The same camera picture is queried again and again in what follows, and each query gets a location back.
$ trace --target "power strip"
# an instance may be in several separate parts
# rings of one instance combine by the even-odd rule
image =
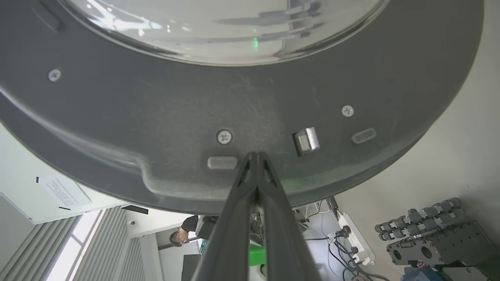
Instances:
[[[352,256],[354,258],[354,262],[359,263],[362,261],[365,266],[367,264],[374,265],[375,254],[370,246],[368,246],[368,243],[365,238],[363,238],[363,235],[361,235],[361,232],[358,230],[351,217],[348,214],[343,213],[338,218],[338,224],[340,225],[340,228],[343,228],[344,226],[348,226],[350,228],[347,240],[349,241],[351,247],[356,247],[358,250],[358,252]]]

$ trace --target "black cable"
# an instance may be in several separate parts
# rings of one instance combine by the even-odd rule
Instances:
[[[323,237],[323,238],[309,238],[309,239],[304,239],[304,241],[311,241],[311,240],[326,240],[328,237]]]
[[[335,246],[340,250],[340,247],[342,247],[345,251],[347,251],[346,247],[344,247],[342,244],[340,244],[339,242],[337,243],[334,243]],[[355,267],[351,267],[349,265],[349,262],[351,262],[354,264]],[[371,277],[374,277],[374,278],[377,278],[377,279],[380,279],[380,280],[384,280],[384,281],[389,281],[389,279],[385,278],[384,276],[382,275],[378,275],[378,274],[371,274],[371,273],[367,273],[366,271],[364,271],[363,269],[361,269],[361,267],[354,262],[354,260],[351,258],[349,261],[346,262],[347,264],[347,267],[350,268],[351,270],[355,270],[357,271],[358,273],[362,273],[363,275],[365,275],[367,277],[368,280],[370,281],[373,281],[373,279]]]
[[[317,213],[313,213],[312,215],[310,215],[310,216],[306,217],[306,218],[305,218],[306,220],[307,220],[307,219],[309,219],[310,217],[312,217],[312,216],[317,215],[317,214],[319,214],[319,213],[320,213],[321,203],[323,203],[323,200],[321,200],[321,201],[319,202],[319,207],[317,208]]]
[[[347,270],[351,271],[347,265],[345,265],[334,253],[332,253],[332,249],[330,249],[330,244],[328,244],[328,252],[330,252],[330,255],[332,255],[343,267],[345,267]]]
[[[346,271],[347,271],[347,270],[348,270],[348,268],[346,267],[346,268],[344,268],[344,270],[342,271],[342,281],[346,281],[346,276],[345,276],[345,274],[346,274]]]
[[[333,208],[333,214],[335,214],[335,218],[337,219],[337,222],[339,221],[339,213],[337,212],[339,210],[338,207]]]
[[[347,251],[346,247],[344,247],[343,245],[340,245],[340,243],[337,242],[337,240],[335,240],[333,243],[335,243],[335,246],[338,248],[339,251],[342,251],[342,253],[347,254],[347,255],[349,255],[349,254],[355,254],[352,251]]]

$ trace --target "paper sign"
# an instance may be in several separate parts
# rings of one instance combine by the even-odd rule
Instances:
[[[38,183],[61,207],[78,207],[92,203],[76,182],[64,176],[43,176],[38,179]]]

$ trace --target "screw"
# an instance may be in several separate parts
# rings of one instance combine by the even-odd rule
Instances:
[[[345,117],[351,117],[354,115],[354,108],[350,105],[345,105],[342,107],[342,115]]]
[[[227,145],[233,139],[229,131],[222,130],[217,135],[217,140],[221,145]]]
[[[52,82],[56,82],[57,80],[59,80],[61,78],[61,70],[59,69],[52,69],[49,73],[48,73],[48,79]]]

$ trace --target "blue object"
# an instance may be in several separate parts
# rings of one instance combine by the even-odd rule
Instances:
[[[443,281],[443,278],[429,267],[424,267],[401,276],[401,281]]]

